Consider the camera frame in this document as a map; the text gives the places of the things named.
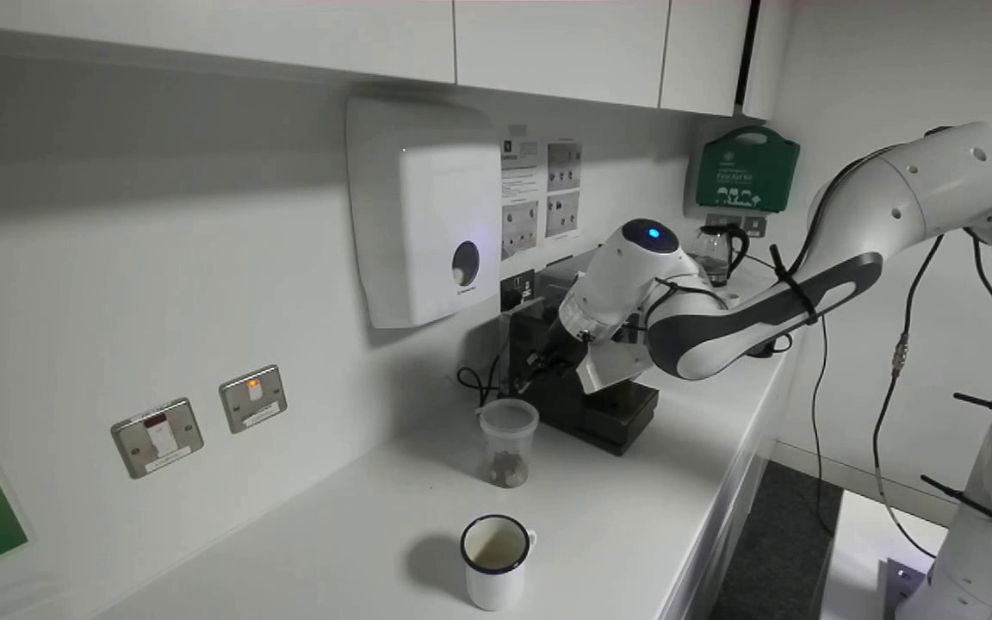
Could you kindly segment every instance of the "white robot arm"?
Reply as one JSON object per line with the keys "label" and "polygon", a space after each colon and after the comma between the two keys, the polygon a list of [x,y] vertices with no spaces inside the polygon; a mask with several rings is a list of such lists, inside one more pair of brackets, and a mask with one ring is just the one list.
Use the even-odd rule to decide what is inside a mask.
{"label": "white robot arm", "polygon": [[[891,256],[950,227],[973,227],[992,245],[992,125],[942,127],[846,165],[823,193],[800,262],[755,300],[721,302],[669,227],[635,220],[596,251],[559,319],[565,341],[583,344],[585,392],[635,379],[648,358],[669,377],[707,379],[872,288]],[[608,341],[630,315],[648,356]],[[992,509],[992,435],[966,496]],[[899,618],[992,618],[992,516],[957,513],[933,579]]]}

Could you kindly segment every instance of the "cabinet door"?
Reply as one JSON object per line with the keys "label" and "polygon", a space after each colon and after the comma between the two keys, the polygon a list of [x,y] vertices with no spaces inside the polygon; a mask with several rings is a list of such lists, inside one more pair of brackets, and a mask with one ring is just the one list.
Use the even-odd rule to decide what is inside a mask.
{"label": "cabinet door", "polygon": [[746,13],[751,0],[671,0],[664,110],[732,113]]}
{"label": "cabinet door", "polygon": [[669,0],[454,0],[459,82],[659,108]]}
{"label": "cabinet door", "polygon": [[755,20],[755,38],[751,38],[746,80],[741,90],[742,93],[741,113],[772,121],[776,95],[779,95],[779,75],[782,75],[782,62],[785,62],[785,46],[793,36],[795,0],[762,0],[759,8],[762,9]]}
{"label": "cabinet door", "polygon": [[0,0],[0,30],[454,80],[450,0]]}

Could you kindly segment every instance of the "white wall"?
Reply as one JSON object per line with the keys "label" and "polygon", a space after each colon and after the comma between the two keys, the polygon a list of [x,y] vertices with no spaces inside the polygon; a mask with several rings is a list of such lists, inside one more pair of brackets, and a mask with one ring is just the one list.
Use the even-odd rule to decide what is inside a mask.
{"label": "white wall", "polygon": [[[793,214],[776,223],[776,237],[793,247],[815,188],[852,160],[938,125],[992,118],[992,5],[821,0],[800,5],[795,17],[779,127],[803,146],[803,160]],[[829,316],[832,358],[821,417],[832,474],[852,486],[868,486],[857,472],[872,472],[868,435],[919,258],[924,247],[904,251],[873,294]],[[957,408],[954,390],[992,396],[992,302],[970,271],[964,233],[941,247],[916,300],[911,356],[886,426],[887,480],[966,480],[988,412]],[[807,404],[803,382],[782,432],[795,464],[811,448]]]}
{"label": "white wall", "polygon": [[[401,425],[461,408],[461,333],[497,302],[372,333],[351,258],[351,80],[0,59],[0,480],[29,545],[0,609],[93,618]],[[585,146],[583,233],[676,220],[687,121],[463,95]],[[217,382],[282,364],[288,412],[228,435]],[[110,425],[188,396],[205,448],[132,483]]]}

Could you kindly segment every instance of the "paper towel dispenser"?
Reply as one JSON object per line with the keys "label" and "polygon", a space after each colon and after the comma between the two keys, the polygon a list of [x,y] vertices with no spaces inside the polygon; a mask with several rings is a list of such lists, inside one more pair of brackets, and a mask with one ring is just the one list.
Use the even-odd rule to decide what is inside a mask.
{"label": "paper towel dispenser", "polygon": [[420,326],[499,281],[499,136],[467,108],[353,95],[346,183],[372,326]]}

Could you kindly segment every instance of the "white mug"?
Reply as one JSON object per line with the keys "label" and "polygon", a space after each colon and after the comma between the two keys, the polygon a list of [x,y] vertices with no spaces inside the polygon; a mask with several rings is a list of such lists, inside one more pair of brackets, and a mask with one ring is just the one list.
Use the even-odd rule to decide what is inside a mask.
{"label": "white mug", "polygon": [[504,609],[523,597],[530,540],[507,513],[474,516],[461,532],[463,588],[478,609]]}

